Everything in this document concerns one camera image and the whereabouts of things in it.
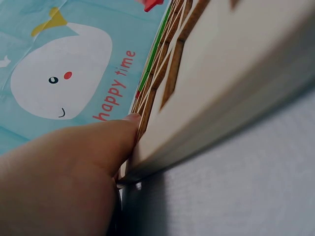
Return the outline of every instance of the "cartoon whale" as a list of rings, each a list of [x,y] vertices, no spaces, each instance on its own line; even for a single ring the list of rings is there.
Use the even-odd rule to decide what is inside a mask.
[[[51,20],[31,33],[68,26],[78,35],[53,40],[24,57],[11,76],[17,103],[29,113],[49,119],[71,119],[87,105],[112,53],[111,37],[101,29],[68,23],[54,7]]]

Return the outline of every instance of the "gray wall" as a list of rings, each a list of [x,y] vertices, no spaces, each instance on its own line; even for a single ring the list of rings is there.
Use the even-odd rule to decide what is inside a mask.
[[[126,235],[315,235],[315,89],[124,190]]]

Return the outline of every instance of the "finger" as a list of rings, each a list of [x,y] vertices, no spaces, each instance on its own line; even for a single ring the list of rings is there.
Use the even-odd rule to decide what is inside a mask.
[[[91,160],[114,176],[119,167],[131,155],[140,122],[139,114],[131,114],[124,120],[98,122],[85,126],[88,144],[92,147]]]

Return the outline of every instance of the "fingernail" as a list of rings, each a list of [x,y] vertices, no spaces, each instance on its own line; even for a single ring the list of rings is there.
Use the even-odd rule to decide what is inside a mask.
[[[124,120],[131,121],[133,123],[139,124],[141,116],[138,113],[132,113],[124,118]]]

